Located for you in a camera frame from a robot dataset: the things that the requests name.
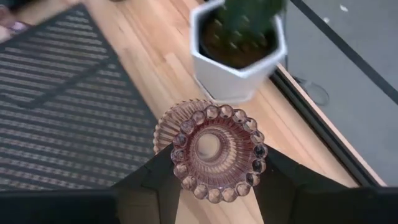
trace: wooden table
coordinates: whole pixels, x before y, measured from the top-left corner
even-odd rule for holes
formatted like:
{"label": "wooden table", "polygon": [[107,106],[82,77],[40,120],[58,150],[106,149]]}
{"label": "wooden table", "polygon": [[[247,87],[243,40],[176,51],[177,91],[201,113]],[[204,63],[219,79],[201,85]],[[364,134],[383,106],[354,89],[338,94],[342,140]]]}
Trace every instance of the wooden table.
{"label": "wooden table", "polygon": [[[189,51],[189,13],[199,1],[81,1],[117,51],[131,80],[158,118],[179,101],[204,98],[193,81]],[[37,1],[23,9],[18,17],[36,24],[77,2],[80,1]],[[283,67],[279,68],[291,79]],[[272,82],[265,81],[253,100],[238,107],[257,120],[267,144],[341,184],[356,186]],[[250,224],[262,223],[262,218],[253,192],[234,203],[213,205],[182,191],[177,223]]]}

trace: gray striped mat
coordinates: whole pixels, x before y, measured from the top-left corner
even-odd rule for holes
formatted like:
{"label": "gray striped mat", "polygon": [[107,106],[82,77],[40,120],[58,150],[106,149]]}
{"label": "gray striped mat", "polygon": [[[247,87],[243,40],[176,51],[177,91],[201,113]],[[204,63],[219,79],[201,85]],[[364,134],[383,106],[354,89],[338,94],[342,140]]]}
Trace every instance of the gray striped mat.
{"label": "gray striped mat", "polygon": [[0,44],[0,190],[109,187],[156,120],[83,5]]}

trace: white pot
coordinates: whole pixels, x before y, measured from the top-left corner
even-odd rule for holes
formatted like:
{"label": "white pot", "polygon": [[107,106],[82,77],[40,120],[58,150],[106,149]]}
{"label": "white pot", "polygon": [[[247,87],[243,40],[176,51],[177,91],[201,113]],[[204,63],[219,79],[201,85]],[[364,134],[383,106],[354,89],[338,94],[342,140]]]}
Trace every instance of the white pot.
{"label": "white pot", "polygon": [[215,103],[236,104],[250,100],[256,88],[276,69],[287,54],[282,20],[275,16],[274,28],[277,48],[273,53],[243,69],[235,69],[218,63],[199,53],[200,26],[206,15],[220,7],[224,0],[206,2],[191,12],[191,54],[195,68],[195,80],[202,91]]}

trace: wooden surface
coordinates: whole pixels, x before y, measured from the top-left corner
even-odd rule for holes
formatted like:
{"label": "wooden surface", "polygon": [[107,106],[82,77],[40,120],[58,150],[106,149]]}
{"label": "wooden surface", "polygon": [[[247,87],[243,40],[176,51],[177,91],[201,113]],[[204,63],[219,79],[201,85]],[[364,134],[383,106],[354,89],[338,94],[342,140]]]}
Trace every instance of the wooden surface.
{"label": "wooden surface", "polygon": [[[204,98],[193,81],[189,51],[189,13],[199,0],[81,1],[156,117],[179,101]],[[36,24],[76,2],[79,0],[39,0],[18,17]],[[267,144],[331,179],[356,186],[272,82],[264,82],[253,100],[237,107],[257,120]],[[177,223],[250,224],[262,223],[262,219],[253,192],[234,203],[213,205],[182,191]]]}

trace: plant pot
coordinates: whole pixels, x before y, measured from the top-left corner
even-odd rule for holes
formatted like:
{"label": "plant pot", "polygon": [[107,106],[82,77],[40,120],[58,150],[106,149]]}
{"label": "plant pot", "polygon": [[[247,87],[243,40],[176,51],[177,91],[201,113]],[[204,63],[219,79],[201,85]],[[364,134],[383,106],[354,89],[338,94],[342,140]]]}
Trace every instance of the plant pot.
{"label": "plant pot", "polygon": [[200,47],[202,25],[215,9],[221,7],[224,0],[206,2],[191,12],[191,54],[195,68],[195,80],[202,91],[214,103],[237,104],[249,101],[262,84],[276,69],[279,61],[286,55],[282,20],[273,18],[276,34],[276,48],[263,59],[248,67],[235,69],[213,60]]}

